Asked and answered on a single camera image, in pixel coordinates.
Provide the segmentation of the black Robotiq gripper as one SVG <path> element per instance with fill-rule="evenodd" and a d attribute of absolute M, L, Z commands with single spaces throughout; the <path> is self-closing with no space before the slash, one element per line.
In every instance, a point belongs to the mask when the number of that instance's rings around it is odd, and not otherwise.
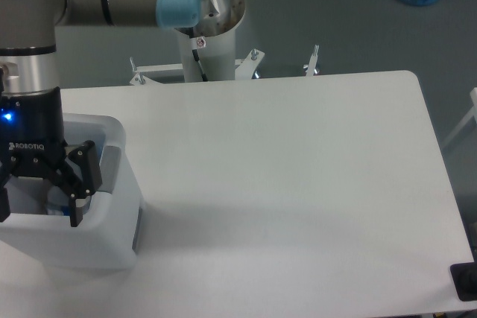
<path fill-rule="evenodd" d="M 68 198 L 71 227 L 83 220 L 78 201 L 102 185 L 92 140 L 66 146 L 60 89 L 1 96 L 1 222 L 10 216 L 5 187 L 12 176 L 48 179 Z"/>

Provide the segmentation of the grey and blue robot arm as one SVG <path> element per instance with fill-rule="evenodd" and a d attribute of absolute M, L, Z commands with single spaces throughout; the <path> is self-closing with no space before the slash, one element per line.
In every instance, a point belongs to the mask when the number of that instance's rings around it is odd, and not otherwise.
<path fill-rule="evenodd" d="M 64 136 L 59 77 L 58 25 L 193 28 L 202 0 L 1 0 L 1 183 L 38 178 L 68 199 L 75 227 L 79 201 L 102 178 L 93 141 L 71 146 Z"/>

